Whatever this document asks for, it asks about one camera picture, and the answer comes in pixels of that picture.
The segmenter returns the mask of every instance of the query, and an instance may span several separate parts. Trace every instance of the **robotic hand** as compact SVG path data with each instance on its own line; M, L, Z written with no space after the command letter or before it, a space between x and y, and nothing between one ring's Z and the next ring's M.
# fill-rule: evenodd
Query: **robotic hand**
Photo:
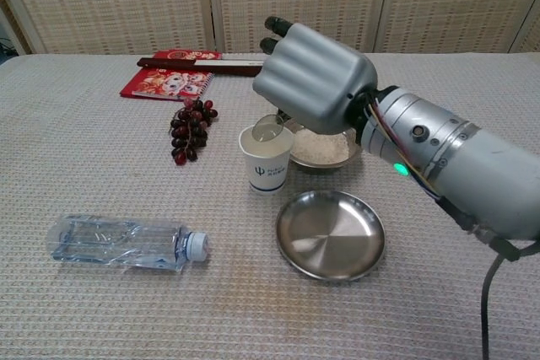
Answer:
M355 128L364 150L410 174L504 258L524 255L507 239L538 247L538 156L398 86L378 90L368 58L302 24L269 17L265 26L283 39L261 41L271 56L253 83L258 94L313 132Z

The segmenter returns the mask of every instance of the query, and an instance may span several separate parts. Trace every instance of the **table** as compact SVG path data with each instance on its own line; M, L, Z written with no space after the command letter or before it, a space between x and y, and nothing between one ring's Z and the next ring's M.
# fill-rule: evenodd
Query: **table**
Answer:
M540 153L537 55L369 57L381 87L400 84ZM219 121L199 160L176 167L168 125L180 106L118 95L138 58L36 55L0 67L1 358L480 358L494 252L366 153L333 175L291 167L276 196L249 192L237 137L274 111L249 78L212 81L205 98ZM279 208L327 188L365 200L386 229L385 260L357 282L311 280L276 246ZM44 241L67 212L179 219L208 232L211 257L182 274L61 264ZM493 359L540 353L538 264L505 263L495 276Z

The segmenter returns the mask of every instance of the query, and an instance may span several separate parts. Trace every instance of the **red book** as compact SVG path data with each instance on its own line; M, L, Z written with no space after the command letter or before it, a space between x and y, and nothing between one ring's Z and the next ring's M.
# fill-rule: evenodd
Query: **red book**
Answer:
M158 51L154 58L221 59L220 52L168 50ZM198 99L213 78L213 73L169 69L141 69L120 92L121 97L182 101Z

